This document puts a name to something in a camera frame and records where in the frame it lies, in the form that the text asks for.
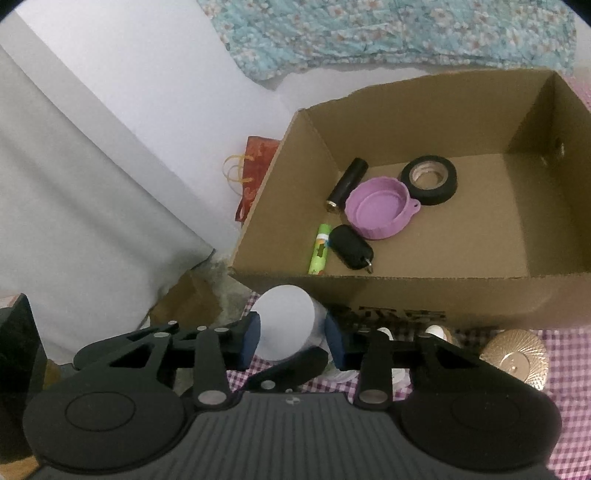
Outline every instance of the car key fob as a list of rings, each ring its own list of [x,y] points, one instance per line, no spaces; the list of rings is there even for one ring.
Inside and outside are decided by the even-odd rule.
[[[329,235],[329,247],[351,270],[366,269],[373,273],[374,251],[349,225],[340,225]]]

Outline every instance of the cardboard box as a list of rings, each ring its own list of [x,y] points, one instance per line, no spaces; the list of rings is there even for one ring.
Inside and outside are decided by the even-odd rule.
[[[181,328],[192,329],[211,325],[221,311],[210,284],[188,270],[150,309],[148,315],[152,326],[176,320]]]
[[[449,158],[458,190],[370,242],[374,274],[329,255],[307,275],[324,201],[355,157],[365,177]],[[591,113],[548,70],[477,70],[369,87],[296,113],[231,263],[263,293],[445,315],[452,326],[561,327],[591,314]]]

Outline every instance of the gold decorative plate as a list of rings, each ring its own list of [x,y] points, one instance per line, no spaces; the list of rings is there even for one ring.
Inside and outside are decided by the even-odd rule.
[[[480,359],[528,385],[543,390],[548,380],[548,352],[540,338],[527,330],[506,330],[494,337]]]

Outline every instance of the purple lid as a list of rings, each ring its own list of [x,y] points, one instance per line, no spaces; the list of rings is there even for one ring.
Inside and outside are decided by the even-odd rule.
[[[362,237],[379,240],[402,230],[420,209],[421,203],[410,198],[404,183],[377,177],[351,192],[345,214]]]

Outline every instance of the green battery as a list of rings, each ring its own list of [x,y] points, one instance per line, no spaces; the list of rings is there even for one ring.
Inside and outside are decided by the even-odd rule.
[[[308,275],[322,275],[324,273],[324,266],[326,265],[326,255],[329,252],[329,235],[332,227],[328,223],[322,223],[316,235],[316,242],[314,243],[314,253],[312,254],[312,261],[310,261],[310,269]]]

